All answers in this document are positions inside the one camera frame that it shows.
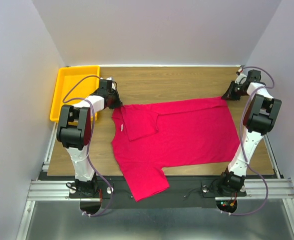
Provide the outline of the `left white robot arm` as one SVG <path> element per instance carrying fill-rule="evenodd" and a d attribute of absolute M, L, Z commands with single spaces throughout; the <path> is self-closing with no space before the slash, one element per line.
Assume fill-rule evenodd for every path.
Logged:
<path fill-rule="evenodd" d="M 89 146 L 93 135 L 95 114 L 106 108 L 115 109 L 122 106 L 117 83 L 113 78 L 100 78 L 98 88 L 86 98 L 74 97 L 67 99 L 71 92 L 85 79 L 97 78 L 88 75 L 81 79 L 65 95 L 60 110 L 57 141 L 70 155 L 74 171 L 74 183 L 68 183 L 71 194 L 81 194 L 87 198 L 95 196 L 98 192 L 97 170 L 89 159 Z"/>

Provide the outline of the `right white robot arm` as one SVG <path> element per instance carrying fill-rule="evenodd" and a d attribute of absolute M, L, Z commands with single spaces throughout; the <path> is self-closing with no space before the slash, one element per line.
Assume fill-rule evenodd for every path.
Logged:
<path fill-rule="evenodd" d="M 259 142 L 274 128 L 282 106 L 282 101 L 268 92 L 274 88 L 275 81 L 266 70 L 247 66 L 236 74 L 236 80 L 230 83 L 221 99 L 238 101 L 242 96 L 249 98 L 241 116 L 239 147 L 217 182 L 217 191 L 224 196 L 233 196 L 244 188 L 250 160 Z"/>

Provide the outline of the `red t shirt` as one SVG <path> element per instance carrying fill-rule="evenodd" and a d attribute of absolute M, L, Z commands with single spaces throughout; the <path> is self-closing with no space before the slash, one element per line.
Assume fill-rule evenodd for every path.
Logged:
<path fill-rule="evenodd" d="M 136 201 L 169 187 L 163 168 L 229 162 L 240 144 L 219 97 L 124 105 L 112 120 L 114 157 Z"/>

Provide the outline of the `yellow plastic tray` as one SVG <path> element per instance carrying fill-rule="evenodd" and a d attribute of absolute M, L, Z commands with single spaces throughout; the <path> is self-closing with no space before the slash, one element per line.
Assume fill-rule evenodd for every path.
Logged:
<path fill-rule="evenodd" d="M 49 119 L 57 123 L 63 99 L 86 98 L 99 86 L 100 66 L 70 66 L 58 71 Z"/>

